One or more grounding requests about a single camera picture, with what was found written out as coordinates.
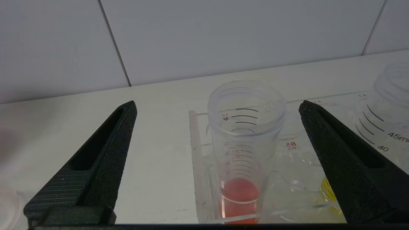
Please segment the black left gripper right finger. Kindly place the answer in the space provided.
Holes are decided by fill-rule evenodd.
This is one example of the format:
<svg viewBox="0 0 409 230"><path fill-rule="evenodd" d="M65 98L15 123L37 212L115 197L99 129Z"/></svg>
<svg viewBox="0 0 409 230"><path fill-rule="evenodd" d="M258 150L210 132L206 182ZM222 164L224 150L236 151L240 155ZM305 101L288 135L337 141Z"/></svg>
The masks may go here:
<svg viewBox="0 0 409 230"><path fill-rule="evenodd" d="M408 224L408 174L323 107L298 111L347 223Z"/></svg>

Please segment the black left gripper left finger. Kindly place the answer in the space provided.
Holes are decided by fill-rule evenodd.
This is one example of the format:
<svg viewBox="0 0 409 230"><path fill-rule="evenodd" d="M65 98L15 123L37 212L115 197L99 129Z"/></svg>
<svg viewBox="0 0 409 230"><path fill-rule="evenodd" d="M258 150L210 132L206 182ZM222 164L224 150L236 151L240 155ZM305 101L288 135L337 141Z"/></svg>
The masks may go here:
<svg viewBox="0 0 409 230"><path fill-rule="evenodd" d="M114 207L137 118L119 106L24 207L29 226L114 224Z"/></svg>

